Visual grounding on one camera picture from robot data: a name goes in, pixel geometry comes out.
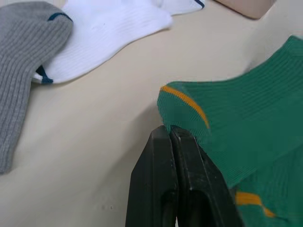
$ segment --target white fabric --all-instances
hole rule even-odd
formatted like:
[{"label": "white fabric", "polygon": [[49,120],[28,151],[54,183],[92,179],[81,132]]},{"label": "white fabric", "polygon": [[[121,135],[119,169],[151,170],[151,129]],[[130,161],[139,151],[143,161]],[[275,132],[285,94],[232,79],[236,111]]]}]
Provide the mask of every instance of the white fabric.
[{"label": "white fabric", "polygon": [[84,77],[33,86],[12,171],[0,176],[0,226],[124,227],[132,169],[161,125],[160,86],[255,67],[303,35],[302,9],[279,0],[256,21],[209,1]]},{"label": "white fabric", "polygon": [[[172,24],[167,12],[151,4],[118,0],[70,0],[63,11],[72,18],[74,29],[66,46],[43,65],[54,83],[82,76],[132,41]],[[41,80],[34,75],[33,81]]]}]

